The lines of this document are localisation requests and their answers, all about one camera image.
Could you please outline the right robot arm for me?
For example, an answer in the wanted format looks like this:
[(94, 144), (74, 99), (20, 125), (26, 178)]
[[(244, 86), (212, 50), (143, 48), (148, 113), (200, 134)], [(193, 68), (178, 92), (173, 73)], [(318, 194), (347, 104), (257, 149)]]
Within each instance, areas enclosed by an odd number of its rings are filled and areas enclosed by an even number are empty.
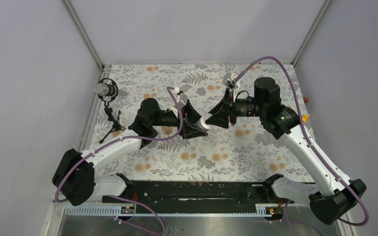
[(282, 142), (308, 171), (314, 185), (296, 182), (279, 174), (267, 178), (262, 195), (266, 201), (279, 198), (308, 206), (322, 223), (330, 225), (352, 209), (366, 191), (360, 179), (352, 180), (338, 168), (301, 126), (298, 114), (281, 103), (280, 87), (269, 77), (257, 78), (254, 95), (239, 98), (236, 75), (223, 78), (226, 91), (222, 100), (202, 117), (202, 128), (228, 128), (238, 117), (258, 117), (263, 128)]

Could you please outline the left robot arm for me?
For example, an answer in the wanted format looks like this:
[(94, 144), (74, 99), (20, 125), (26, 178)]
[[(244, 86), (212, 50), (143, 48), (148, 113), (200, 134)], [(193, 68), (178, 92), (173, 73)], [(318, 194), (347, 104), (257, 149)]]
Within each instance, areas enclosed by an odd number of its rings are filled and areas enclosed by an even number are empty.
[(68, 150), (52, 179), (57, 188), (55, 202), (62, 202), (60, 194), (73, 206), (107, 195), (114, 195), (121, 202), (129, 201), (133, 189), (126, 184), (127, 179), (123, 175), (101, 176), (99, 173), (114, 160), (136, 152), (153, 141), (160, 141), (156, 126), (175, 126), (178, 128), (175, 136), (183, 139), (207, 136), (210, 126), (206, 120), (211, 114), (202, 116), (198, 113), (182, 91), (172, 99), (175, 105), (167, 110), (161, 110), (154, 98), (144, 99), (134, 122), (121, 135), (82, 152), (73, 148)]

